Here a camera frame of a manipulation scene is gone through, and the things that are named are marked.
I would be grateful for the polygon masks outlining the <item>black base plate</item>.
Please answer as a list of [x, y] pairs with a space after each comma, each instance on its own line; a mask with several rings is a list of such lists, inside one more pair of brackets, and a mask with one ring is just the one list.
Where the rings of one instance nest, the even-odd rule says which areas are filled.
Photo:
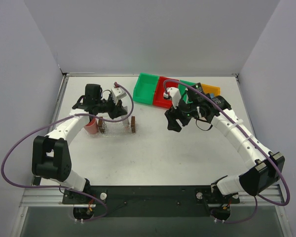
[[236, 195], [222, 196], [216, 188], [201, 186], [90, 186], [97, 201], [65, 190], [62, 203], [74, 206], [74, 215], [89, 218], [107, 212], [108, 217], [208, 217], [218, 207], [230, 215]]

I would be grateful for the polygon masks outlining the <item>far green bin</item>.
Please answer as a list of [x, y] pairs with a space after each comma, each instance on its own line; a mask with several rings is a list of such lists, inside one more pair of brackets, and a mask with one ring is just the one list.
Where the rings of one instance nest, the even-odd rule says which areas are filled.
[[135, 102], [152, 105], [159, 76], [140, 73], [134, 87], [133, 100]]

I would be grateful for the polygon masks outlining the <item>pink cup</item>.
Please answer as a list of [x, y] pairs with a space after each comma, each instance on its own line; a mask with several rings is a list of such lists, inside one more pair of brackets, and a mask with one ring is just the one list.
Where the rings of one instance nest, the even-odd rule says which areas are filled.
[[92, 119], [85, 127], [84, 129], [86, 130], [86, 132], [90, 135], [94, 135], [96, 133], [98, 133], [98, 124], [97, 124], [97, 120], [94, 118]]

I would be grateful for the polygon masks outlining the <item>green bin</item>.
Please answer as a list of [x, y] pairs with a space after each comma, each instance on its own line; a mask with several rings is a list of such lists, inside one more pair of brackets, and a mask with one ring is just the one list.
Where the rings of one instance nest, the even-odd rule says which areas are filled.
[[[193, 87], [194, 89], [198, 88], [198, 86], [195, 82], [189, 82], [189, 81], [185, 81], [185, 80], [180, 80], [180, 82], [182, 82], [186, 85], [189, 85], [189, 86]], [[186, 104], [192, 103], [192, 101], [190, 100], [188, 93], [187, 93], [188, 88], [182, 84], [179, 84], [178, 89], [179, 89], [180, 95], [181, 95], [180, 102], [185, 102]]]
[[159, 76], [140, 73], [134, 87], [133, 100], [135, 102], [152, 105]]

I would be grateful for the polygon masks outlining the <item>clear rack with brown ends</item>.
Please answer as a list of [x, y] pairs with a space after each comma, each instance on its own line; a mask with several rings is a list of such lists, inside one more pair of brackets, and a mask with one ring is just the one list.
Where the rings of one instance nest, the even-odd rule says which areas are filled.
[[98, 130], [101, 135], [112, 136], [130, 136], [136, 133], [136, 117], [129, 117], [129, 127], [125, 128], [122, 122], [105, 122], [102, 119], [98, 120]]

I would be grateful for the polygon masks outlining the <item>yellow bin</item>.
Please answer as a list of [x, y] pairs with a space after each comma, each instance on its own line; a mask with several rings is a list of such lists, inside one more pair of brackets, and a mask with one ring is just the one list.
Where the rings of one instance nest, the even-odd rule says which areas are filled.
[[212, 86], [212, 85], [207, 85], [207, 84], [202, 84], [202, 88], [205, 94], [210, 94], [213, 93], [216, 96], [221, 94], [221, 88]]

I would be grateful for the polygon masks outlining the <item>red bin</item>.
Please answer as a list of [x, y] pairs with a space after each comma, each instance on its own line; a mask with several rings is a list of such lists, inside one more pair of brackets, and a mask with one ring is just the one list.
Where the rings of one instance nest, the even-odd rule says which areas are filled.
[[152, 102], [152, 105], [155, 107], [169, 109], [172, 106], [172, 102], [170, 100], [166, 100], [163, 98], [163, 93], [164, 93], [163, 83], [167, 79], [169, 78], [159, 77], [156, 90], [154, 93], [154, 97], [153, 97], [153, 102]]

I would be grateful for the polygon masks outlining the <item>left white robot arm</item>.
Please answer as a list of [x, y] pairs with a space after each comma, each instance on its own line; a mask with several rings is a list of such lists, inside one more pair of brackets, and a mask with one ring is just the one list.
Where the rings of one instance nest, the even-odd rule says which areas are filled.
[[32, 173], [50, 179], [74, 190], [74, 198], [80, 203], [91, 199], [87, 180], [72, 170], [69, 144], [98, 114], [109, 115], [108, 122], [122, 122], [130, 116], [122, 105], [122, 98], [130, 93], [118, 83], [110, 90], [107, 99], [99, 84], [87, 84], [85, 93], [72, 106], [69, 116], [45, 136], [37, 136], [33, 142]]

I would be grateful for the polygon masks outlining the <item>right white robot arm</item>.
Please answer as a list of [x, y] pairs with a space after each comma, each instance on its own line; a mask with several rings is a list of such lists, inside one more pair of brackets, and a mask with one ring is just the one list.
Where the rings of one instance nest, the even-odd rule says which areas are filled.
[[213, 183], [222, 196], [238, 192], [257, 196], [280, 180], [284, 156], [262, 145], [222, 96], [211, 97], [197, 83], [188, 86], [184, 94], [178, 88], [168, 87], [163, 97], [172, 102], [165, 112], [168, 130], [180, 132], [191, 119], [209, 123], [221, 132], [242, 158], [247, 168], [245, 173], [225, 176]]

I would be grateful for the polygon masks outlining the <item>clear textured acrylic tray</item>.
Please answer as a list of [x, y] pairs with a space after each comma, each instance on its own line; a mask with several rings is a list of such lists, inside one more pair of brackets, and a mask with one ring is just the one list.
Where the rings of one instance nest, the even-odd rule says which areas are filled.
[[105, 122], [101, 119], [92, 119], [84, 130], [92, 137], [124, 137], [134, 135], [137, 131], [134, 116], [122, 122]]

